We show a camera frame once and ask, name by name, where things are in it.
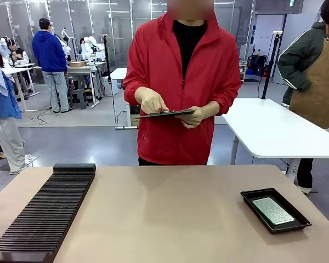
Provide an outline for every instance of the black slatted rack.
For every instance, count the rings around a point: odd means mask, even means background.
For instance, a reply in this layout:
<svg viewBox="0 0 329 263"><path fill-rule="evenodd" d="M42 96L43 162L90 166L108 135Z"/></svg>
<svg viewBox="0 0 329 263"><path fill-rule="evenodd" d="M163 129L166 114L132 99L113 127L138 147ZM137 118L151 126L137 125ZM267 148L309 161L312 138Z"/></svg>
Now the black slatted rack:
<svg viewBox="0 0 329 263"><path fill-rule="evenodd" d="M95 164L56 164L0 238L0 263L53 262L95 171Z"/></svg>

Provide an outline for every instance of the brown apron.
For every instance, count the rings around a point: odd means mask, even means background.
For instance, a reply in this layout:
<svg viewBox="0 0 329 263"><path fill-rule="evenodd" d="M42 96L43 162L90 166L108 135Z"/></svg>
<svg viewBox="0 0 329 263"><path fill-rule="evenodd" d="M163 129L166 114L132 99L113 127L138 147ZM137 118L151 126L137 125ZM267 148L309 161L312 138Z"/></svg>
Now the brown apron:
<svg viewBox="0 0 329 263"><path fill-rule="evenodd" d="M329 128L329 26L323 52L303 73L312 82L306 92L294 90L290 110L323 129Z"/></svg>

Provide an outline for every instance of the person in brown apron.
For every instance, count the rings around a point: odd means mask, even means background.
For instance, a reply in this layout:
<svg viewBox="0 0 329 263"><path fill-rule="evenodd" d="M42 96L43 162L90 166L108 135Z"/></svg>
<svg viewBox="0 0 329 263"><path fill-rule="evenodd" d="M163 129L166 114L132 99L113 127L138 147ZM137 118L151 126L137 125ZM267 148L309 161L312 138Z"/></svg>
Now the person in brown apron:
<svg viewBox="0 0 329 263"><path fill-rule="evenodd" d="M316 22L280 55L278 68L289 85L283 104L297 115L323 129L329 128L329 0L321 7L323 22ZM313 159L302 159L298 187L312 189Z"/></svg>

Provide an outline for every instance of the glass partition wall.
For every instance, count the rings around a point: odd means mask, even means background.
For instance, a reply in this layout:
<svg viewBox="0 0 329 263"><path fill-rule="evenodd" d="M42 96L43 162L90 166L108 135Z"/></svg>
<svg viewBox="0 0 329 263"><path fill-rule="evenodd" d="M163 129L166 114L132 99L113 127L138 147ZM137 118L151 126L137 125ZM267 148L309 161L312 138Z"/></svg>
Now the glass partition wall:
<svg viewBox="0 0 329 263"><path fill-rule="evenodd" d="M247 59L245 50L251 39L254 3L255 0L214 0L218 24L235 36L241 60ZM69 37L74 38L77 54L82 37L94 36L102 43L102 36L107 35L114 70L127 66L129 46L139 26L166 11L167 0L10 0L0 3L0 36L13 38L36 62L31 50L32 37L39 30L39 19L50 18L54 33L62 37L65 28ZM69 46L74 59L72 41ZM42 82L40 76L33 78L36 83Z"/></svg>

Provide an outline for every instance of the blue jacket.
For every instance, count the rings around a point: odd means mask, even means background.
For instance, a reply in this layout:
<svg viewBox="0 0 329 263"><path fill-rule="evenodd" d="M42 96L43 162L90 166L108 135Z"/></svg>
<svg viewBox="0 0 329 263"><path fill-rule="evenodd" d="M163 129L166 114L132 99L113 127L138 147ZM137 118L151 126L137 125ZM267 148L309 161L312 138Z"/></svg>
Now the blue jacket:
<svg viewBox="0 0 329 263"><path fill-rule="evenodd" d="M6 83L8 96L4 96L0 93L0 118L14 117L16 119L21 119L21 111L17 105L11 81L4 73L2 73L2 75Z"/></svg>
<svg viewBox="0 0 329 263"><path fill-rule="evenodd" d="M38 31L32 43L34 56L42 71L67 72L65 53L57 37L47 31Z"/></svg>

